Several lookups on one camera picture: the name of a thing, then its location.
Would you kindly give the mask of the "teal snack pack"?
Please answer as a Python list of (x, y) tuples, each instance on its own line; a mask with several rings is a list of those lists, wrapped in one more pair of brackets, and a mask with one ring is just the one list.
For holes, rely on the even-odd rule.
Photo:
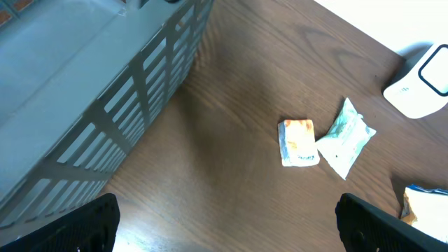
[(363, 147), (376, 133), (347, 97), (328, 133), (316, 145), (328, 164), (345, 180)]

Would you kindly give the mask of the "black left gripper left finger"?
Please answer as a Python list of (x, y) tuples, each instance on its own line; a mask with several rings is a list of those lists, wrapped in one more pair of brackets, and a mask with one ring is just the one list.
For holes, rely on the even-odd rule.
[(2, 251), (112, 252), (120, 222), (117, 198), (106, 193), (24, 237)]

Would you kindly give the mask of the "yellow snack bag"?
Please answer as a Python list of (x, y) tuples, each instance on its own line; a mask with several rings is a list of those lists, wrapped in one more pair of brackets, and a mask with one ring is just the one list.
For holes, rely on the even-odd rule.
[(401, 221), (447, 243), (447, 191), (407, 186), (403, 194)]

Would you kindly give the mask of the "small orange packet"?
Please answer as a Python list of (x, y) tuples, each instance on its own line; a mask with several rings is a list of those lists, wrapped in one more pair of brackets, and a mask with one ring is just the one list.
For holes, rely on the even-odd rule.
[(278, 133), (284, 167), (310, 167), (320, 162), (312, 120), (284, 120), (278, 124)]

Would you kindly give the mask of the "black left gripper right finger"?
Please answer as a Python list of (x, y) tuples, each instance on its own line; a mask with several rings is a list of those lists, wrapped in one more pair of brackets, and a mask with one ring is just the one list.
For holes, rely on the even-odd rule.
[(446, 243), (351, 193), (342, 194), (335, 213), (339, 237), (346, 251), (447, 252)]

